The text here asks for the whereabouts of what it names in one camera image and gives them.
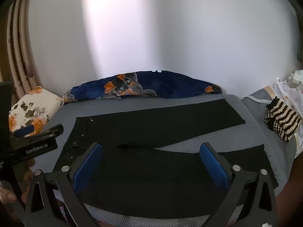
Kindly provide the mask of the person's left hand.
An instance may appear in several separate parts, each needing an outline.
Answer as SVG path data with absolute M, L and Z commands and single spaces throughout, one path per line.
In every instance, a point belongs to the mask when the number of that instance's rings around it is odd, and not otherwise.
M 17 201 L 26 205 L 29 195 L 35 159 L 22 162 L 16 166 L 1 165 L 1 203 L 10 204 Z

